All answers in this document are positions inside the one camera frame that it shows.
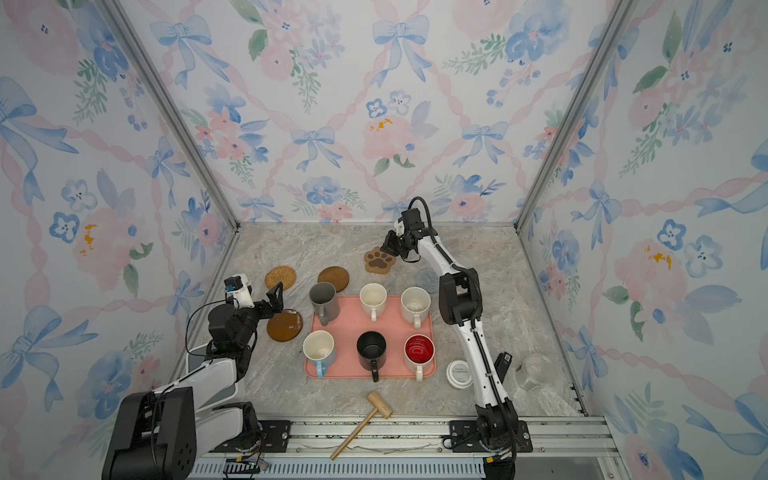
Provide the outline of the woven rattan coaster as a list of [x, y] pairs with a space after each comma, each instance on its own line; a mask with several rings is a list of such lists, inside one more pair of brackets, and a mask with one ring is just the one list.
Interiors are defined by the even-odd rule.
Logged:
[[290, 289], [297, 281], [297, 273], [294, 268], [286, 265], [271, 269], [264, 277], [264, 283], [268, 290], [278, 284], [282, 284], [285, 290]]

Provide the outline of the paw shaped wooden coaster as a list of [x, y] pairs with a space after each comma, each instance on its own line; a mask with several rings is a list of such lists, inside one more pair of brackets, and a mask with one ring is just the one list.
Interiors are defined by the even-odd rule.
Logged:
[[367, 272], [386, 275], [396, 263], [397, 258], [383, 251], [380, 247], [375, 247], [364, 254], [363, 260]]

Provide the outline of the grey blue woven coaster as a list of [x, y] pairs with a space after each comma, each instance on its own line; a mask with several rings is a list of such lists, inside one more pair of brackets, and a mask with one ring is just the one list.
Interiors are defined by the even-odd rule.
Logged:
[[435, 294], [439, 291], [440, 276], [431, 268], [424, 268], [417, 272], [415, 277], [416, 286]]

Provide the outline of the brown cork round coaster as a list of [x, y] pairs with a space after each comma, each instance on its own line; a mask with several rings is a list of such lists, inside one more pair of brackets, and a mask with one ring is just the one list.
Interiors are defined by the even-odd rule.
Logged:
[[323, 269], [317, 277], [318, 283], [330, 283], [337, 293], [343, 291], [350, 282], [349, 272], [341, 266], [330, 266]]

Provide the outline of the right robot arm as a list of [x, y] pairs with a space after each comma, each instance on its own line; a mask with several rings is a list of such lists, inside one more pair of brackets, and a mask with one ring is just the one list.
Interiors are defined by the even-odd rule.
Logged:
[[493, 364], [482, 323], [483, 298], [478, 273], [458, 263], [436, 230], [417, 209], [404, 211], [387, 233], [382, 249], [406, 260], [415, 253], [438, 274], [438, 306], [443, 321], [458, 335], [475, 393], [480, 441], [492, 452], [514, 447], [519, 418]]

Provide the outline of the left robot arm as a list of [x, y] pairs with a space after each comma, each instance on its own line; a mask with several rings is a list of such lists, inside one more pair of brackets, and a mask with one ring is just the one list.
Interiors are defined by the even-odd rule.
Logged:
[[224, 290], [224, 300], [208, 314], [211, 340], [201, 365], [121, 401], [102, 478], [186, 479], [199, 458], [222, 445], [245, 458], [262, 450], [269, 435], [252, 403], [205, 405], [245, 377], [260, 321], [284, 309], [284, 286], [277, 283], [256, 301], [239, 274], [225, 279]]

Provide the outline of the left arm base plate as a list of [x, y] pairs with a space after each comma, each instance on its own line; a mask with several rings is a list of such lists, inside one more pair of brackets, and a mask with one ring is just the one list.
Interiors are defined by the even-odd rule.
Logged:
[[292, 423], [288, 420], [262, 420], [233, 439], [212, 450], [221, 454], [285, 453]]

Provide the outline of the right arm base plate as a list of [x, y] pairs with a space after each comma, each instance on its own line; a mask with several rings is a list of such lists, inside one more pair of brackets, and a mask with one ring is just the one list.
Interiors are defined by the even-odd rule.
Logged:
[[476, 419], [451, 420], [449, 433], [443, 437], [443, 447], [454, 453], [498, 454], [515, 447], [517, 453], [532, 453], [534, 448], [528, 425], [522, 419], [514, 430], [491, 434], [481, 430]]

